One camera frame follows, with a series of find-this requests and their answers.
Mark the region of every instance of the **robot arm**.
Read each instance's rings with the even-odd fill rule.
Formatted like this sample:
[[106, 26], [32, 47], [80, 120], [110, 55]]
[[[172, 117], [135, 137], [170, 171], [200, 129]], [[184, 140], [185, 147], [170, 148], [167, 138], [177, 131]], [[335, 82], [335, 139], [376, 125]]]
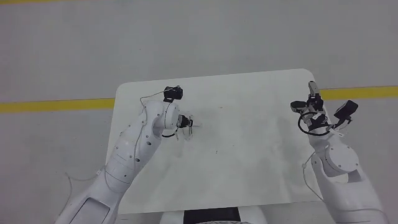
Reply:
[[[311, 165], [317, 178], [324, 203], [336, 223], [388, 223], [380, 200], [371, 182], [362, 170], [357, 154], [352, 147], [341, 142], [343, 135], [338, 127], [351, 121], [358, 105], [347, 101], [337, 110], [336, 124], [330, 124], [323, 109], [323, 100], [315, 82], [309, 84], [307, 102], [291, 103], [294, 112], [300, 113], [299, 128], [309, 136], [315, 153]], [[308, 132], [300, 127], [301, 120]], [[334, 182], [333, 177], [347, 174], [347, 183]]]
[[173, 100], [182, 89], [167, 87], [164, 101], [148, 101], [138, 120], [121, 132], [104, 169], [93, 184], [75, 197], [56, 224], [114, 223], [119, 203], [132, 181], [154, 155], [165, 129], [191, 126]]

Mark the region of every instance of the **white tabletop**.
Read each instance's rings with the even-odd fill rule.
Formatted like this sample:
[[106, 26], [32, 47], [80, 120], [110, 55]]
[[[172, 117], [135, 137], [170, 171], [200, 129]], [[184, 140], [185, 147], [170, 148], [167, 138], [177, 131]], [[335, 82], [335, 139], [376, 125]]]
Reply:
[[[108, 153], [142, 110], [139, 98], [180, 85], [175, 101], [202, 122], [189, 141], [167, 138], [126, 192], [119, 213], [146, 213], [318, 200], [301, 164], [313, 152], [290, 102], [308, 98], [304, 69], [179, 78], [121, 85]], [[153, 99], [162, 100], [163, 95]], [[311, 169], [308, 183], [317, 191]]]

